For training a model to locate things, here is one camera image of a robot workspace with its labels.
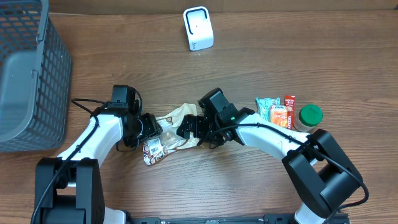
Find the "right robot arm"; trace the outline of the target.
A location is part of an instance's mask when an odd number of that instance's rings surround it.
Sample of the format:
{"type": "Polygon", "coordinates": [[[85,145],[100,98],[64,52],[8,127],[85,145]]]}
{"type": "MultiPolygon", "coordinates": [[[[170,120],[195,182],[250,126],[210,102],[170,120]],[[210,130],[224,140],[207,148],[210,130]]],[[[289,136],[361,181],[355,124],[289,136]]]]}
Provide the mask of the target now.
{"type": "Polygon", "coordinates": [[[327,131],[310,134],[282,128],[249,108],[238,110],[220,88],[208,92],[198,105],[204,114],[186,115],[178,136],[198,138],[211,149],[236,141],[283,163],[302,205],[291,215],[276,215],[279,221],[333,223],[340,210],[368,201],[361,174],[327,131]]]}

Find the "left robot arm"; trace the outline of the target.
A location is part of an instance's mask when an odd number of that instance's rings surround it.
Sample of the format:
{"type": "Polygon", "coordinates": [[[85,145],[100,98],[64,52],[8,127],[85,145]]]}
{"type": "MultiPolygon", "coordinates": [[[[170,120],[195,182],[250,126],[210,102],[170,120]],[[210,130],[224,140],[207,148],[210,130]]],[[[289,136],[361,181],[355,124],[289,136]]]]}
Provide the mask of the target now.
{"type": "Polygon", "coordinates": [[[31,223],[132,223],[129,212],[105,205],[100,167],[119,142],[135,150],[161,131],[155,116],[142,112],[141,94],[115,85],[111,100],[90,112],[89,125],[71,146],[37,163],[31,223]]]}

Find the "beige snack bag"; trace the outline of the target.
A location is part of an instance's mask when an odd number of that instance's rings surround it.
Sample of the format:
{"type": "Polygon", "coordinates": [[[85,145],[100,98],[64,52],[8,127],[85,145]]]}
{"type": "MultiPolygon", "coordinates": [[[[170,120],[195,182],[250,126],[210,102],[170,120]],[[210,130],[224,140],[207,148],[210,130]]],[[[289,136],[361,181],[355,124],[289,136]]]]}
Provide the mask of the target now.
{"type": "Polygon", "coordinates": [[[143,143],[143,159],[148,165],[160,162],[164,157],[174,152],[195,147],[199,139],[188,134],[188,139],[177,135],[177,129],[182,124],[185,115],[196,116],[197,107],[194,104],[184,103],[169,114],[156,117],[162,132],[143,143]]]}

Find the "orange small box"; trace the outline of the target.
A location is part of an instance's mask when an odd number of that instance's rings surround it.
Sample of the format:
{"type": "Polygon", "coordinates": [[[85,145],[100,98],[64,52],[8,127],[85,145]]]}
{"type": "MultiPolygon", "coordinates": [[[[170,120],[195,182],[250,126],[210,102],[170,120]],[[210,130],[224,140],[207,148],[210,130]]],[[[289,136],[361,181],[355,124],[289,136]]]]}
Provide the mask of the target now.
{"type": "Polygon", "coordinates": [[[280,127],[287,128],[287,109],[285,106],[272,105],[270,108],[270,122],[280,127]]]}

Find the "teal wet wipes pack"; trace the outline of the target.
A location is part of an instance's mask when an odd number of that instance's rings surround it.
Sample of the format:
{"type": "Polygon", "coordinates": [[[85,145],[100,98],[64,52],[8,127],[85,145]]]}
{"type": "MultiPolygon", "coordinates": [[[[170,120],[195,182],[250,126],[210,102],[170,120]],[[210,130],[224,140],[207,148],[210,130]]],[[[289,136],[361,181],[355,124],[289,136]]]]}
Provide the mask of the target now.
{"type": "Polygon", "coordinates": [[[271,106],[279,106],[280,98],[256,98],[257,110],[261,117],[270,121],[271,106]]]}

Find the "red snack bar packet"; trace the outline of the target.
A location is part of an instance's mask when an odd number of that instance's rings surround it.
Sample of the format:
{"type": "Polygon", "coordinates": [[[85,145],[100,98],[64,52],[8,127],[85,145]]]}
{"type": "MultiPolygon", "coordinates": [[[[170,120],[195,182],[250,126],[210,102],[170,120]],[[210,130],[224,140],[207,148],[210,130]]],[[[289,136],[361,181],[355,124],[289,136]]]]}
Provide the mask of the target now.
{"type": "Polygon", "coordinates": [[[292,130],[294,125],[295,96],[285,95],[284,104],[287,110],[287,129],[292,130]]]}

